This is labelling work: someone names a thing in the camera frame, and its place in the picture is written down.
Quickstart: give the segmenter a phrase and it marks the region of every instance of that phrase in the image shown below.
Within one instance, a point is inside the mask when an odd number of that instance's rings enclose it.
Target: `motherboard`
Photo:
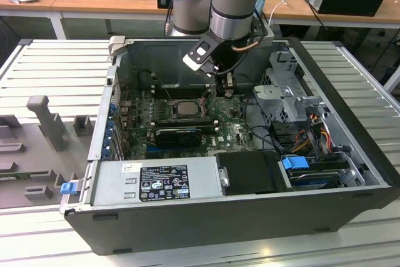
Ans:
[[[244,95],[174,98],[173,93],[133,91],[121,105],[126,159],[214,156],[255,150],[243,120]]]

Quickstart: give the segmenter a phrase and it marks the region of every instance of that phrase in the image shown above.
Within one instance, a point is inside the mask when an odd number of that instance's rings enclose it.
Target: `floor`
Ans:
[[[0,63],[2,64],[13,51],[20,38],[55,39],[50,20],[46,18],[3,17],[0,21]],[[66,32],[71,39],[109,39],[104,20],[65,19]],[[162,36],[162,21],[124,21],[112,20],[114,34],[123,34],[131,38],[157,38]],[[372,29],[363,42],[354,51],[355,57],[370,68],[396,33],[395,29]],[[359,38],[360,30],[346,29],[340,40],[350,45]],[[373,75],[381,79],[388,66],[399,56],[400,47],[390,45],[385,55],[373,70]]]

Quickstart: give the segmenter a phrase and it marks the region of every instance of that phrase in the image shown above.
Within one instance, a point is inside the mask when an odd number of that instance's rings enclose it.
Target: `blue plastic clip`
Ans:
[[[308,169],[307,159],[304,156],[288,156],[282,160],[285,170],[288,169]]]
[[[110,111],[115,112],[117,110],[117,106],[114,103],[110,103]]]
[[[78,193],[78,187],[77,183],[63,183],[61,185],[60,193],[62,195],[64,194],[77,194]]]
[[[107,120],[107,127],[108,128],[113,128],[114,127],[114,121],[112,121],[112,120]]]

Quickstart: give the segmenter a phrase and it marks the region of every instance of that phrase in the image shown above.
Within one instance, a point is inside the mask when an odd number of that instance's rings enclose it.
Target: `white cable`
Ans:
[[[281,4],[285,4],[288,5],[288,3],[285,0],[281,0],[282,2],[278,3],[277,5],[275,5],[275,8],[272,10],[271,15],[269,16],[269,21],[268,24],[271,24],[272,21],[272,16],[274,15],[275,10],[278,8],[278,6],[280,6]]]
[[[269,20],[268,20],[268,24],[269,25],[271,25],[271,20],[272,20],[272,16],[274,15],[274,11],[276,10],[276,8],[278,7],[278,6],[280,6],[281,4],[288,4],[288,3],[285,3],[285,2],[283,2],[283,3],[278,3],[277,5],[275,5],[275,8],[272,10],[272,12],[271,12],[271,15],[270,15],[270,17],[269,17]]]

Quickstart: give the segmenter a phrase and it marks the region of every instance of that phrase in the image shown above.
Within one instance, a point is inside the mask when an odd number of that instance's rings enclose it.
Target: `power supply label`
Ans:
[[[188,166],[142,167],[140,169],[141,201],[190,198]]]

